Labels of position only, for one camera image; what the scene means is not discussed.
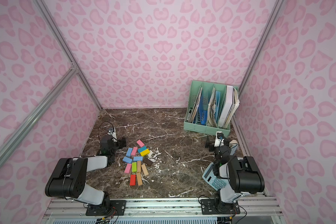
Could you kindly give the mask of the pink block top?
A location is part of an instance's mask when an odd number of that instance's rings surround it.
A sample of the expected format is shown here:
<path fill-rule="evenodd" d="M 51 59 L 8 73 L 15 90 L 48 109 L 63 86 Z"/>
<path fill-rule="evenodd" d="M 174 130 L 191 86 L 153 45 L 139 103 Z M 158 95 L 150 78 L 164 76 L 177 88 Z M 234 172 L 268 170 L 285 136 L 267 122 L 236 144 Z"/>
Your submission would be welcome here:
<path fill-rule="evenodd" d="M 144 147 L 144 146 L 145 146 L 145 144 L 144 144 L 141 140 L 138 140 L 136 143 L 137 143 L 140 147 Z"/>

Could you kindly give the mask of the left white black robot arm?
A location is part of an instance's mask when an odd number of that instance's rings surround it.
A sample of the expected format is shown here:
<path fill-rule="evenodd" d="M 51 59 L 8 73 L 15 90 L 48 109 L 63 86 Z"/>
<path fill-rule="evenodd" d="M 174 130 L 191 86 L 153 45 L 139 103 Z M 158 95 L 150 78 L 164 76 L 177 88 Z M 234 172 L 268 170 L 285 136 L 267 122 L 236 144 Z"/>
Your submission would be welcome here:
<path fill-rule="evenodd" d="M 81 202 L 87 205 L 86 216 L 124 215 L 126 201 L 111 200 L 106 191 L 88 185 L 86 176 L 88 172 L 112 165 L 115 152 L 126 146 L 126 138 L 117 139 L 108 134 L 100 140 L 98 155 L 59 159 L 46 184 L 46 196 Z"/>

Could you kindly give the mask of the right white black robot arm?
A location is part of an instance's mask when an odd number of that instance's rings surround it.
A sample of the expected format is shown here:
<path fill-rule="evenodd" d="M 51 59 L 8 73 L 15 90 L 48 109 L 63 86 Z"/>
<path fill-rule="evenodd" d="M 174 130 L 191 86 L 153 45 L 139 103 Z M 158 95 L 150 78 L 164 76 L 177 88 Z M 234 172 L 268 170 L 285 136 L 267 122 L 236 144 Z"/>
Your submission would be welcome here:
<path fill-rule="evenodd" d="M 263 192 L 264 178 L 251 156 L 239 158 L 231 153 L 230 145 L 206 143 L 215 161 L 203 173 L 203 180 L 216 193 L 213 198 L 200 199 L 203 214 L 239 214 L 238 200 Z"/>

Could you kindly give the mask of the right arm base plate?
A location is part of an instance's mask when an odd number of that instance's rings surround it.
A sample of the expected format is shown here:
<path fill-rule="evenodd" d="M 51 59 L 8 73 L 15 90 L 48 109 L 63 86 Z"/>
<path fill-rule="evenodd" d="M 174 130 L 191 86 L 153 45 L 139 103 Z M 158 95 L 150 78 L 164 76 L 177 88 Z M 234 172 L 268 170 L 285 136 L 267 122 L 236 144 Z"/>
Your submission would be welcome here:
<path fill-rule="evenodd" d="M 238 202 L 223 203 L 215 199 L 199 199 L 203 215 L 229 215 L 235 216 L 240 214 Z"/>

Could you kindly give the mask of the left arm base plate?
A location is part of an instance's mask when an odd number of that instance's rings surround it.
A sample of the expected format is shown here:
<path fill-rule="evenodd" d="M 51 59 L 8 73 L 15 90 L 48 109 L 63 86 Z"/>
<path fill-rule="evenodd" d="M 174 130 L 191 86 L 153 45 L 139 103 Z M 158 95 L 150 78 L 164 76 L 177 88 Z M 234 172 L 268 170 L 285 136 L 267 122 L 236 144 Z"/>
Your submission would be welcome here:
<path fill-rule="evenodd" d="M 126 200 L 111 200 L 108 205 L 88 205 L 86 216 L 123 216 L 126 209 Z"/>

